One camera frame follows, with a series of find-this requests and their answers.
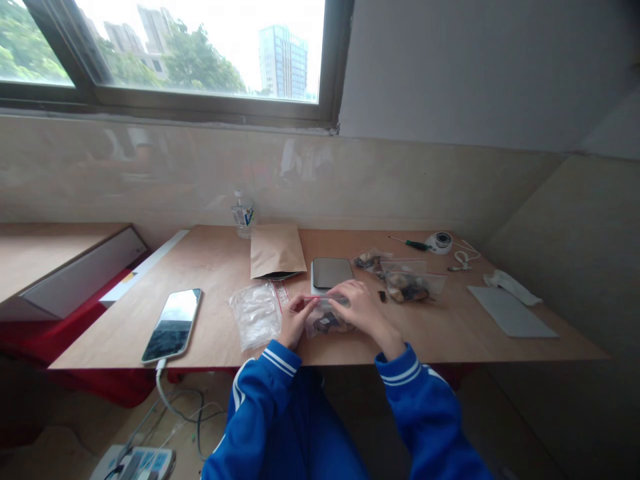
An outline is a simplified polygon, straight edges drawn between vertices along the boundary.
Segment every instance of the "blue jacket sleeve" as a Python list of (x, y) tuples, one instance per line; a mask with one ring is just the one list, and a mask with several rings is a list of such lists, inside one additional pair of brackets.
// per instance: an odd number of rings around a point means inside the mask
[(411, 452), (412, 479), (490, 479), (491, 474), (465, 438), (458, 402), (449, 384), (413, 349), (387, 362), (375, 358), (398, 430)]
[(289, 402), (289, 387), (301, 362), (272, 340), (258, 360), (249, 359), (238, 370), (227, 428), (202, 469), (203, 480), (258, 478), (267, 432)]

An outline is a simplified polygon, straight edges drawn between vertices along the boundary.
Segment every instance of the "white stripe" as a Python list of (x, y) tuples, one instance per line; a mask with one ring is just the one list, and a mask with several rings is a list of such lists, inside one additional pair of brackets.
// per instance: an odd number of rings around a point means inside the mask
[(242, 392), (242, 390), (240, 390), (240, 387), (238, 387), (238, 378), (240, 377), (240, 374), (242, 373), (242, 370), (244, 370), (245, 366), (251, 361), (251, 360), (255, 360), (255, 359), (248, 359), (246, 362), (244, 362), (242, 364), (242, 367), (240, 367), (240, 370), (238, 370), (238, 373), (235, 374), (235, 378), (233, 379), (233, 402), (235, 404), (235, 411), (238, 412), (238, 408), (240, 408), (240, 405), (242, 405), (242, 402), (244, 402), (245, 400), (245, 394)]
[(428, 368), (428, 369), (427, 369), (427, 372), (428, 372), (430, 375), (433, 375), (434, 377), (438, 377), (438, 378), (439, 378), (440, 380), (442, 380), (444, 383), (447, 383), (447, 381), (446, 381), (446, 380), (444, 380), (444, 378), (442, 378), (442, 377), (440, 376), (440, 374), (439, 374), (438, 372), (436, 372), (436, 370), (433, 370), (433, 369)]
[(212, 455), (218, 450), (218, 448), (220, 448), (220, 445), (222, 445), (222, 440), (224, 440), (226, 436), (227, 436), (226, 433), (222, 436), (222, 438), (220, 439), (220, 442), (218, 442), (218, 446), (214, 448), (214, 450), (211, 452)]
[(289, 371), (284, 370), (284, 368), (282, 368), (280, 365), (278, 365), (274, 360), (272, 360), (268, 355), (262, 355), (264, 358), (266, 358), (267, 360), (269, 360), (272, 364), (274, 364), (276, 367), (278, 367), (280, 370), (282, 370), (284, 373), (286, 373), (288, 376), (293, 377), (293, 374)]
[(420, 362), (418, 362), (418, 359), (415, 360), (415, 363), (411, 366), (411, 368), (409, 370), (407, 370), (404, 373), (401, 373), (400, 375), (396, 375), (395, 377), (383, 377), (382, 375), (380, 375), (380, 378), (382, 378), (382, 380), (386, 380), (386, 381), (398, 381), (398, 380), (402, 380), (405, 377), (408, 377), (409, 375), (411, 375), (414, 370), (416, 368), (419, 368)]
[(416, 378), (418, 375), (420, 375), (420, 368), (418, 368), (418, 370), (416, 370), (416, 372), (406, 380), (402, 380), (401, 382), (395, 382), (395, 383), (385, 382), (385, 384), (390, 386), (390, 387), (399, 387), (400, 385), (404, 385), (405, 383), (409, 383), (411, 380)]
[(292, 366), (290, 366), (290, 364), (288, 364), (287, 362), (285, 362), (284, 360), (282, 360), (282, 358), (278, 357), (274, 352), (272, 352), (269, 349), (265, 349), (265, 351), (263, 353), (268, 353), (270, 357), (272, 357), (274, 360), (277, 360), (284, 368), (288, 369), (291, 373), (295, 373), (295, 368), (293, 368)]

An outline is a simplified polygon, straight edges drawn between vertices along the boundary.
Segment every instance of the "hand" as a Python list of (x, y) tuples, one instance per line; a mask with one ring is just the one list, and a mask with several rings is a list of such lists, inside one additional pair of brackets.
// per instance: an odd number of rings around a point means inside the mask
[(335, 300), (329, 300), (329, 303), (347, 323), (373, 338), (384, 352), (387, 361), (395, 360), (405, 352), (407, 348), (402, 341), (402, 335), (375, 306), (364, 283), (347, 280), (336, 285), (327, 294), (342, 295), (349, 300), (350, 307), (344, 307)]
[(318, 304), (318, 299), (313, 299), (303, 308), (305, 304), (303, 297), (302, 294), (296, 295), (282, 311), (282, 328), (278, 342), (291, 351), (298, 345), (302, 330), (305, 329), (305, 320)]

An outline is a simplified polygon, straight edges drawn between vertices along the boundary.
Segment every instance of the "screwdriver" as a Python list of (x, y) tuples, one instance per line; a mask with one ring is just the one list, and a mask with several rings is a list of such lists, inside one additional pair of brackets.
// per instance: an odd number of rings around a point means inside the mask
[(429, 250), (431, 248), (430, 245), (426, 245), (424, 243), (420, 243), (420, 242), (414, 242), (412, 240), (402, 240), (402, 239), (397, 239), (396, 237), (392, 237), (389, 235), (389, 238), (392, 238), (394, 240), (398, 240), (401, 241), (402, 243), (404, 243), (405, 245), (408, 245), (412, 248), (415, 248), (416, 250)]

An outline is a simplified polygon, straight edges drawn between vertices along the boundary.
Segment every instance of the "wall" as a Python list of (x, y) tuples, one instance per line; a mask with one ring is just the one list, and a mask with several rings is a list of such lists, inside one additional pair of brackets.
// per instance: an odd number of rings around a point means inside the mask
[(233, 190), (263, 221), (451, 229), (480, 244), (559, 155), (196, 127), (0, 117), (0, 221), (132, 221), (157, 247), (230, 225)]
[(576, 148), (638, 85), (632, 0), (356, 0), (341, 135)]
[(612, 361), (496, 365), (570, 479), (640, 476), (640, 163), (572, 157), (483, 248)]
[(640, 160), (640, 87), (606, 116), (579, 148), (603, 156)]

